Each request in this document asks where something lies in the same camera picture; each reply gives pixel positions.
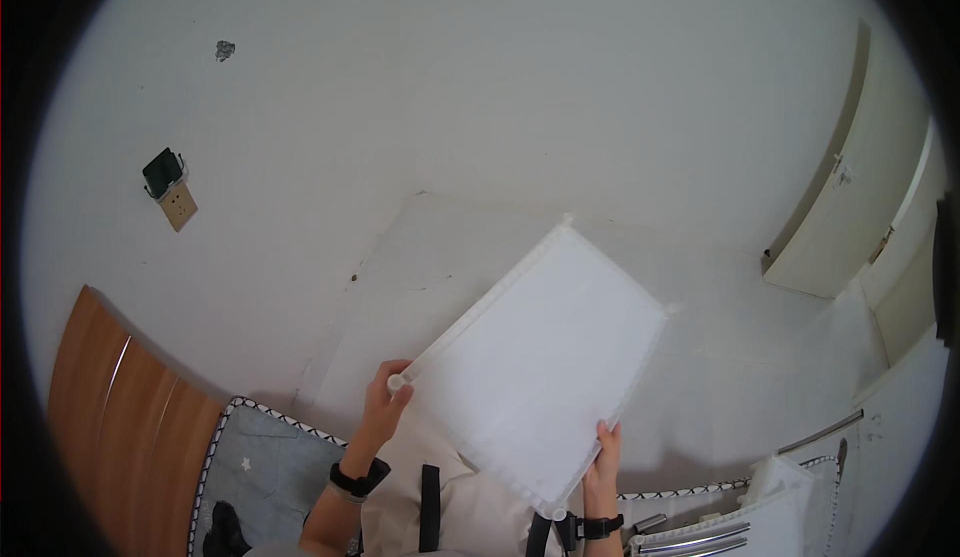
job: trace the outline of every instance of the dark shoe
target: dark shoe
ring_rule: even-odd
[[[240,557],[251,549],[243,539],[237,512],[226,501],[218,500],[213,506],[213,525],[206,536],[203,539],[203,557]]]

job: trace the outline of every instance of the person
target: person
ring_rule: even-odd
[[[331,477],[320,494],[296,548],[258,546],[247,557],[344,557],[351,539],[361,524],[364,555],[523,555],[534,510],[514,498],[485,472],[477,472],[463,461],[446,440],[412,416],[403,416],[414,389],[403,386],[395,395],[387,389],[387,378],[403,371],[412,361],[385,361],[366,387],[363,419],[346,447],[341,461],[331,468]],[[587,519],[618,517],[617,474],[620,460],[620,425],[608,430],[597,424],[601,450],[582,478],[582,514]],[[386,475],[366,496],[355,495],[338,486],[371,477],[383,467]],[[434,552],[417,551],[421,520],[421,467],[437,467],[442,502],[442,527]],[[554,531],[546,553],[564,553]],[[620,535],[613,530],[603,539],[583,541],[584,557],[622,557]]]

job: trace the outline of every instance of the gray mat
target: gray mat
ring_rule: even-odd
[[[343,441],[242,397],[224,412],[200,476],[193,554],[203,554],[218,500],[234,506],[251,546],[296,543],[330,466],[344,454]]]

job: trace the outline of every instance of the wall stain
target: wall stain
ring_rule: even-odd
[[[227,42],[226,40],[220,40],[217,42],[217,52],[216,58],[221,63],[229,59],[237,52],[237,45],[232,42]]]

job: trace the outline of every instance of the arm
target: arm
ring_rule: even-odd
[[[617,472],[620,467],[620,424],[607,430],[603,421],[597,424],[600,453],[583,476],[583,516],[588,519],[618,515]],[[623,557],[620,534],[613,532],[605,539],[586,540],[583,557]]]
[[[414,389],[404,386],[391,398],[387,378],[400,373],[410,363],[405,359],[383,362],[373,382],[366,386],[363,419],[340,461],[343,475],[354,479],[365,477],[380,446],[394,435],[400,414],[410,402]],[[303,525],[297,546],[320,557],[343,557],[360,524],[360,505],[346,502],[328,488],[323,490]]]

